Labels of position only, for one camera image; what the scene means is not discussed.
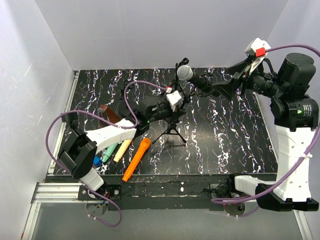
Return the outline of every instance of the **metal frame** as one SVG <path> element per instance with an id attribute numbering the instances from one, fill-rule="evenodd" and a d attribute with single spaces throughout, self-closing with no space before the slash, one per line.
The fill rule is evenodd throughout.
<path id="1" fill-rule="evenodd" d="M 74 74 L 73 83 L 72 83 L 72 86 L 71 86 L 71 89 L 70 89 L 68 100 L 67 100 L 66 105 L 65 105 L 64 112 L 67 112 L 67 111 L 70 110 L 71 103 L 72 103 L 72 100 L 73 100 L 74 95 L 75 95 L 79 74 L 80 74 L 79 71 L 76 71 L 75 74 Z M 63 136 L 64 136 L 65 128 L 66 128 L 66 123 L 62 122 L 61 125 L 60 125 L 58 137 L 57 137 L 57 140 L 55 142 L 54 149 L 53 149 L 53 156 L 55 158 L 57 158 L 57 156 L 58 156 L 58 152 L 59 152 L 60 145 L 61 145 L 61 142 L 62 142 L 62 139 L 63 139 Z M 56 162 L 51 159 L 50 165 L 49 165 L 49 169 L 48 169 L 48 174 L 49 175 L 52 175 L 54 173 L 55 166 L 56 166 Z"/>
<path id="2" fill-rule="evenodd" d="M 79 73 L 80 73 L 79 71 L 75 73 L 70 94 L 68 97 L 68 101 L 64 110 L 65 112 L 70 110 L 73 96 L 76 90 L 78 78 L 79 78 Z M 258 96 L 256 94 L 255 94 L 255 97 L 256 97 L 258 106 L 261 110 L 261 105 L 260 105 Z M 266 125 L 264 114 L 262 111 L 260 112 L 262 115 L 263 122 Z M 57 141 L 53 151 L 53 155 L 55 157 L 57 157 L 58 155 L 58 151 L 63 139 L 65 127 L 66 127 L 65 123 L 62 123 L 60 126 Z M 273 141 L 270 138 L 270 133 L 268 128 L 266 128 L 266 130 L 267 130 L 267 134 L 269 136 L 272 148 L 275 149 L 273 145 Z M 51 160 L 49 169 L 48 169 L 49 176 L 53 176 L 55 165 L 56 163 L 53 160 Z M 78 200 L 80 185 L 81 185 L 80 183 L 38 183 L 32 198 L 32 204 L 31 204 L 30 212 L 24 228 L 22 240 L 32 239 L 32 236 L 36 227 L 38 215 L 40 212 L 41 203 L 96 203 L 97 201 L 94 201 L 94 200 L 93 201 Z M 302 239 L 312 240 L 313 238 L 312 238 L 308 223 L 306 221 L 305 214 L 302 211 L 295 210 L 294 215 L 295 215 L 299 230 L 301 232 Z"/>
<path id="3" fill-rule="evenodd" d="M 251 175 L 264 181 L 275 181 L 277 177 L 273 173 L 253 173 Z M 223 211 L 222 205 L 211 204 L 209 196 L 202 192 L 202 189 L 207 189 L 211 184 L 225 184 L 229 176 L 225 174 L 134 174 L 128 182 L 124 182 L 123 176 L 118 174 L 101 175 L 101 177 L 110 187 L 121 186 L 123 194 L 121 199 L 117 199 L 117 203 L 123 210 L 210 209 L 211 211 Z M 70 175 L 47 176 L 45 181 L 47 183 L 78 183 Z"/>

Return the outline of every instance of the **white clip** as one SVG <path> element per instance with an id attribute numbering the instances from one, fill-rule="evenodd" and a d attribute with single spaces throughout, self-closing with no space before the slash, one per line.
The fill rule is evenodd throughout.
<path id="1" fill-rule="evenodd" d="M 172 92 L 172 87 L 167 86 L 165 92 L 166 92 L 167 94 L 170 94 L 170 93 Z"/>
<path id="2" fill-rule="evenodd" d="M 245 53 L 247 55 L 253 55 L 255 56 L 256 55 L 256 52 L 257 52 L 257 49 L 260 49 L 260 48 L 264 48 L 265 50 L 267 49 L 270 49 L 270 45 L 264 41 L 264 40 L 261 40 L 260 38 L 256 38 L 255 40 L 253 40 L 249 46 L 246 48 L 245 50 Z M 259 64 L 262 63 L 262 61 L 264 60 L 264 58 L 267 56 L 268 53 L 265 53 L 265 55 L 263 56 L 260 56 L 260 57 L 257 57 L 254 62 L 251 64 L 251 67 L 250 67 L 250 71 L 249 71 L 249 75 L 252 74 L 252 72 L 258 67 Z"/>
<path id="3" fill-rule="evenodd" d="M 302 153 L 301 157 L 303 157 L 305 160 L 310 160 L 310 158 L 312 158 L 313 155 L 310 152 L 307 155 Z"/>

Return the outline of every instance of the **microphone head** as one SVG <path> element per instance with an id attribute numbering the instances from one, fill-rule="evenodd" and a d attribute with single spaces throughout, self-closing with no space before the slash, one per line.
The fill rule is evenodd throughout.
<path id="1" fill-rule="evenodd" d="M 176 75 L 182 81 L 189 81 L 193 77 L 194 72 L 192 71 L 190 66 L 182 65 L 176 71 Z"/>

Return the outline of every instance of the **red connector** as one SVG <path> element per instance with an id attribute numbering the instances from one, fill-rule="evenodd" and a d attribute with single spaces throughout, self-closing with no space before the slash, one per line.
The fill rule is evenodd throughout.
<path id="1" fill-rule="evenodd" d="M 266 49 L 265 49 L 264 47 L 259 48 L 259 49 L 257 49 L 257 50 L 255 51 L 255 56 L 256 56 L 256 57 L 262 57 L 262 56 L 264 56 L 264 55 L 266 55 Z"/>

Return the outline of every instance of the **microphone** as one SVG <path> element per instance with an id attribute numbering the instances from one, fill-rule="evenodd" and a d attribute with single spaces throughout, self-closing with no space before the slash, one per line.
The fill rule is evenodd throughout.
<path id="1" fill-rule="evenodd" d="M 176 71 L 177 77 L 182 81 L 187 81 L 193 84 L 195 87 L 200 89 L 203 93 L 206 93 L 206 97 L 212 95 L 214 97 L 219 97 L 220 92 L 213 89 L 213 85 L 206 77 L 201 77 L 195 74 L 191 67 L 188 65 L 182 65 Z"/>

